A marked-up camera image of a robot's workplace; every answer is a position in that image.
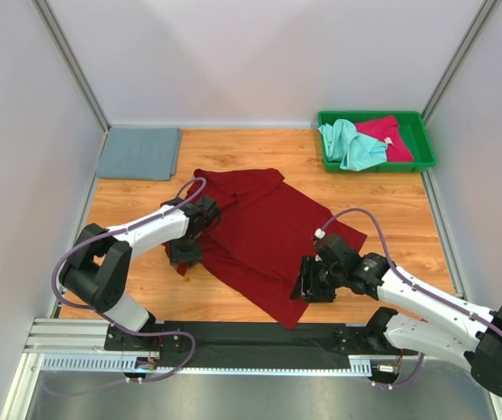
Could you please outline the dark red t shirt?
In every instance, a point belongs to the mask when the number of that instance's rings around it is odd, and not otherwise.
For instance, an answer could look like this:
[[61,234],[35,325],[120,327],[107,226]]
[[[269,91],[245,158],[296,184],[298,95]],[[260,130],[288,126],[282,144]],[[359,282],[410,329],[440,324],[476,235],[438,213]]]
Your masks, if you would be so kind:
[[189,189],[220,207],[219,225],[199,238],[202,265],[285,328],[307,308],[293,300],[301,260],[314,253],[313,235],[331,211],[284,181],[277,169],[205,171]]

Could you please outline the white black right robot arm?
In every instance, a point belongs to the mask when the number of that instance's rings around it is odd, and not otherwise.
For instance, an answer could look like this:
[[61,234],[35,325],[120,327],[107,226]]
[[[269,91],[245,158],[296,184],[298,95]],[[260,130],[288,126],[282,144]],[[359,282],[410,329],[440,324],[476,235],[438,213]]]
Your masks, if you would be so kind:
[[439,290],[376,253],[360,255],[318,230],[316,254],[302,259],[291,298],[331,302],[338,288],[382,302],[365,332],[375,353],[412,350],[447,361],[502,398],[502,305],[493,310]]

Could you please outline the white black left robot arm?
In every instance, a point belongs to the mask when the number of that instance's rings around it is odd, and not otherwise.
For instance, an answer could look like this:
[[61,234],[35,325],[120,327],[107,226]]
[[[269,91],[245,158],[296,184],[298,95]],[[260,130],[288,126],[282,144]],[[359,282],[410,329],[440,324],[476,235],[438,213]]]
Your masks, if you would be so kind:
[[220,219],[217,203],[202,196],[194,203],[172,199],[147,217],[121,227],[92,223],[83,228],[74,247],[58,262],[53,281],[109,322],[104,344],[107,351],[192,350],[195,339],[189,333],[166,330],[128,294],[129,268],[138,256],[161,245],[166,246],[174,268],[200,263],[199,238]]

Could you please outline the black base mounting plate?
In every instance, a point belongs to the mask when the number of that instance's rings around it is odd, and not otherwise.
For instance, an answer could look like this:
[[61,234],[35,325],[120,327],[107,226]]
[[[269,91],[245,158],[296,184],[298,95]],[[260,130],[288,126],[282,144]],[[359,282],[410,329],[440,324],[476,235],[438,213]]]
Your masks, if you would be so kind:
[[414,355],[384,344],[373,328],[344,324],[298,324],[288,330],[274,323],[165,321],[157,332],[172,336],[142,338],[109,327],[104,349],[145,354],[159,351],[163,366],[176,366],[196,349],[188,367],[200,368],[348,368],[351,355]]

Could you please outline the folded grey blue t shirt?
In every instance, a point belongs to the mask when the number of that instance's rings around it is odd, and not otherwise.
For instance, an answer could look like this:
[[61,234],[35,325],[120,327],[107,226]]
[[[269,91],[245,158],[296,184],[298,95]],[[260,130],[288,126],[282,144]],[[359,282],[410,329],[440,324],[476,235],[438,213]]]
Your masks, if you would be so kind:
[[112,127],[101,153],[98,179],[170,180],[177,171],[179,128]]

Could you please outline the teal t shirt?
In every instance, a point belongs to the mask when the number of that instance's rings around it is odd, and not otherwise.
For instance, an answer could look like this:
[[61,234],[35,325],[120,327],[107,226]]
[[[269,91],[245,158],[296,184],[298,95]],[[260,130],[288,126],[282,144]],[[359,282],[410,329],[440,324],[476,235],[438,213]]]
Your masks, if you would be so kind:
[[387,144],[373,136],[358,131],[356,125],[346,119],[318,127],[324,157],[336,164],[339,170],[361,172],[387,162]]

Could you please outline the pink t shirt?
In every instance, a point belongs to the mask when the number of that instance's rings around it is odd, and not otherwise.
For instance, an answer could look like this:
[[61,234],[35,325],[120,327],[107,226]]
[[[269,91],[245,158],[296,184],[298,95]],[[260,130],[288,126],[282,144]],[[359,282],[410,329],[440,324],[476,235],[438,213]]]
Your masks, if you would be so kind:
[[414,156],[400,135],[400,124],[393,115],[355,124],[359,133],[376,138],[387,146],[387,161],[412,163]]

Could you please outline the green plastic tray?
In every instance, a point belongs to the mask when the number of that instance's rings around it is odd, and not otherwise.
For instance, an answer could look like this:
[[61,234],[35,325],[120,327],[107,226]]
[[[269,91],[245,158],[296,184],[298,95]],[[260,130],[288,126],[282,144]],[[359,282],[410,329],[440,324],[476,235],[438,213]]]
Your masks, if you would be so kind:
[[429,140],[422,115],[411,110],[322,110],[317,113],[317,125],[333,125],[338,119],[346,119],[356,126],[375,128],[376,122],[387,117],[396,121],[396,136],[399,137],[413,156],[412,162],[390,162],[367,168],[365,173],[409,173],[425,172],[436,165],[436,155]]

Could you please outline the aluminium front frame rail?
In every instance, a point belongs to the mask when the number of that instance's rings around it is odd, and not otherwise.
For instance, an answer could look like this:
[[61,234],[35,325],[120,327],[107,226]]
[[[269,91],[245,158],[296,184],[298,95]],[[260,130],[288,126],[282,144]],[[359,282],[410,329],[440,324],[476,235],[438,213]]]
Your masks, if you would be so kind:
[[[145,354],[143,352],[107,351],[104,349],[109,323],[96,319],[39,319],[34,322],[29,333],[25,348],[30,352],[47,354],[70,353],[70,354],[101,354],[101,355],[124,355],[124,356],[149,356],[160,360],[160,352]],[[385,355],[351,355],[372,356],[386,358]]]

